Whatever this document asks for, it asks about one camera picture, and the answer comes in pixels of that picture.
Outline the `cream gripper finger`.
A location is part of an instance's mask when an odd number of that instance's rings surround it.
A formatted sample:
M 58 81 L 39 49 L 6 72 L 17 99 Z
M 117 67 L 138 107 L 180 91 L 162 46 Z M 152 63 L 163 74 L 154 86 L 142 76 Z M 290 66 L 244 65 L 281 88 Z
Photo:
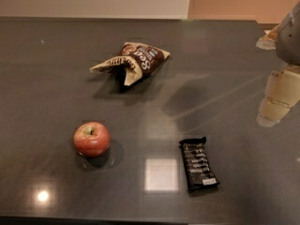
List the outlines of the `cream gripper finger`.
M 259 107 L 258 124 L 265 128 L 278 124 L 299 100 L 300 67 L 292 65 L 280 71 L 273 70 Z
M 263 37 L 260 37 L 256 43 L 256 46 L 263 50 L 274 50 L 276 48 L 276 41 L 278 38 L 279 26 L 275 26 L 268 31 Z

